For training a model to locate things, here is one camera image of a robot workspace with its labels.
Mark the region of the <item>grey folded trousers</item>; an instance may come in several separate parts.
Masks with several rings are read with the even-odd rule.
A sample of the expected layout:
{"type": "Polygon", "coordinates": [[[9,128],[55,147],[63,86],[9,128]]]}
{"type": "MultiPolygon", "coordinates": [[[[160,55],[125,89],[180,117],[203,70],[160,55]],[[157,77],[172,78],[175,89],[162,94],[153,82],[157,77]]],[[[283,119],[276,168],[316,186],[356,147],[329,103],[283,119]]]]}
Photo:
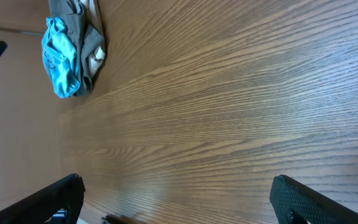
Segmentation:
{"type": "Polygon", "coordinates": [[[80,0],[49,0],[48,3],[51,17],[59,17],[64,21],[68,28],[68,37],[78,51],[77,62],[79,65],[78,79],[80,81],[80,88],[74,96],[87,95],[93,89],[94,76],[90,78],[81,60],[86,19],[83,6],[80,0]]]}

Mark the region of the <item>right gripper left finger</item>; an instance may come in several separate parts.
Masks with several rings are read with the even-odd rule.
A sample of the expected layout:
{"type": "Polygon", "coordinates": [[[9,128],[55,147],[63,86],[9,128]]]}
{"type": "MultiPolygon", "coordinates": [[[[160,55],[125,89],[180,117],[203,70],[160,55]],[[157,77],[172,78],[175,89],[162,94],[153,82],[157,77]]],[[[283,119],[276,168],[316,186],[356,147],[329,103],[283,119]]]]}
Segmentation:
{"type": "Polygon", "coordinates": [[[83,206],[85,185],[70,174],[0,211],[0,224],[76,223],[83,206]]]}

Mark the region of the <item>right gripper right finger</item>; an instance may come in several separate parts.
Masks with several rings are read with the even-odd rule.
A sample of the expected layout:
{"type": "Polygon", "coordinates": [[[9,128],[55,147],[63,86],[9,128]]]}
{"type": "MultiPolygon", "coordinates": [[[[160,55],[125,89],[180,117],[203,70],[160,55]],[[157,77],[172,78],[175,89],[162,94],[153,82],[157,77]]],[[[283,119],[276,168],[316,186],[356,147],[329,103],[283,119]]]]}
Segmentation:
{"type": "Polygon", "coordinates": [[[274,177],[269,200],[279,224],[358,223],[358,213],[287,175],[274,177]]]}

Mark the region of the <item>light blue printed t-shirt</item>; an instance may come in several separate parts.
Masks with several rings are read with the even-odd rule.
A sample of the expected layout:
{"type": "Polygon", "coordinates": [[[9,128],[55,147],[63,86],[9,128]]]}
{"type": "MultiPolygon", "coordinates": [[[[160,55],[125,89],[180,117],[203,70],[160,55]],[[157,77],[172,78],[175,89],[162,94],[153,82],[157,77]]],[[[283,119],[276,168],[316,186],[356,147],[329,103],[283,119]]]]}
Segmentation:
{"type": "Polygon", "coordinates": [[[78,51],[68,37],[68,29],[59,17],[46,18],[47,29],[42,38],[42,60],[59,98],[69,98],[80,88],[78,51]]]}

